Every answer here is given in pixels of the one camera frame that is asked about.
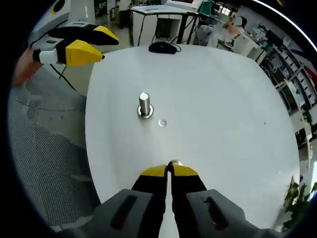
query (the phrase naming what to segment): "green plant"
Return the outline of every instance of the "green plant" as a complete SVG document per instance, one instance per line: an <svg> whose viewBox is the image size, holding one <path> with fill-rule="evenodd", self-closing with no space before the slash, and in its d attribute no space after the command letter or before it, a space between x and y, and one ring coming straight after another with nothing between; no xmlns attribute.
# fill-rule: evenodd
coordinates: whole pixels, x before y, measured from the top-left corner
<svg viewBox="0 0 317 238"><path fill-rule="evenodd" d="M309 113L309 111L304 111L303 117L310 125L313 124L313 118L312 118L312 115Z"/></svg>
<svg viewBox="0 0 317 238"><path fill-rule="evenodd" d="M311 130L312 130L312 138L310 139L310 141L313 141L317 138L317 123L311 125Z"/></svg>
<svg viewBox="0 0 317 238"><path fill-rule="evenodd" d="M306 104L303 104L302 105L302 109L304 110L304 111L309 111L310 110L310 106L307 106Z"/></svg>
<svg viewBox="0 0 317 238"><path fill-rule="evenodd" d="M290 230L296 222L302 219L309 208L309 200L317 190L317 182L314 183L311 192L304 195L306 187L306 184L299 188L297 183L291 183L285 197L285 204L287 205L285 212L292 212L292 215L289 221L283 223L282 232Z"/></svg>

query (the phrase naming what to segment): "black computer mouse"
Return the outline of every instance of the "black computer mouse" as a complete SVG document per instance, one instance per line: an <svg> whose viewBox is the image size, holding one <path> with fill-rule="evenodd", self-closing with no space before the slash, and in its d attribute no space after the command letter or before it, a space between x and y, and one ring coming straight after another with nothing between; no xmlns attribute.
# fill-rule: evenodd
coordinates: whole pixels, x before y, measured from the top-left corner
<svg viewBox="0 0 317 238"><path fill-rule="evenodd" d="M170 43L159 41L151 44L149 46L149 51L161 54L175 54L177 52L177 48Z"/></svg>

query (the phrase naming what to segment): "mouse cable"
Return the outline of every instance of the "mouse cable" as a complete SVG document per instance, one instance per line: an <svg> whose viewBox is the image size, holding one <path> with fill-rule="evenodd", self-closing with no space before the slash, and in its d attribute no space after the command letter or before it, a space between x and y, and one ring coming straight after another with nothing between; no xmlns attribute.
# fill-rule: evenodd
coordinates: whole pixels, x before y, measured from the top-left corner
<svg viewBox="0 0 317 238"><path fill-rule="evenodd" d="M177 46L179 48L179 50L176 50L176 51L177 52L182 52L182 48L179 45L174 44L174 43L170 43L170 45Z"/></svg>
<svg viewBox="0 0 317 238"><path fill-rule="evenodd" d="M143 21L142 21L142 26L141 26L140 35L139 35L139 40L138 40L138 46L140 46L140 40L141 40L142 31L143 31L143 24L144 24L144 18L145 18L145 16L146 16L146 15L144 15Z"/></svg>
<svg viewBox="0 0 317 238"><path fill-rule="evenodd" d="M190 25L190 23L192 23L193 22L193 20L194 20L195 18L193 17L193 19L187 24L187 26L185 26L185 28L184 28L184 32L185 32L185 30L186 30L186 28ZM178 35L172 40L172 42L171 43L173 43L177 38L178 38L178 36L179 36L179 32L178 32Z"/></svg>

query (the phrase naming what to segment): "robotic arm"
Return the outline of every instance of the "robotic arm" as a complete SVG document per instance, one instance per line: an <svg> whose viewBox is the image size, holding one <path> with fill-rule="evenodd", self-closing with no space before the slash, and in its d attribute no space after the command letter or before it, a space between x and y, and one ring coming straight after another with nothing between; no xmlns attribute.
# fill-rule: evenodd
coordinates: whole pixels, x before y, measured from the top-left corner
<svg viewBox="0 0 317 238"><path fill-rule="evenodd" d="M180 238L277 238L246 221L243 210L218 191L206 190L189 167L169 164L145 170L131 190L97 207L85 224L57 233L61 238L157 238L165 212L167 173Z"/></svg>
<svg viewBox="0 0 317 238"><path fill-rule="evenodd" d="M49 30L31 44L33 60L81 66L101 61L104 56L93 45L117 45L119 39L106 27L85 21L66 22Z"/></svg>

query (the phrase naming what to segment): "person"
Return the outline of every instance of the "person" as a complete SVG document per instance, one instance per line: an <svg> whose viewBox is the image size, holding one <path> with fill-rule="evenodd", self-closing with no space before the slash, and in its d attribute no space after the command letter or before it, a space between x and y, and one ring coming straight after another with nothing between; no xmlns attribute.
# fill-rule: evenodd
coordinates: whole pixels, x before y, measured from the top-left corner
<svg viewBox="0 0 317 238"><path fill-rule="evenodd" d="M207 47L216 48L218 41L231 42L237 39L245 31L247 19L243 16L231 17L220 28L207 25L201 26L201 29L206 32L211 32L208 38Z"/></svg>
<svg viewBox="0 0 317 238"><path fill-rule="evenodd" d="M12 76L13 87L22 86L42 67L42 63L33 60L32 54L33 50L28 47L16 63Z"/></svg>

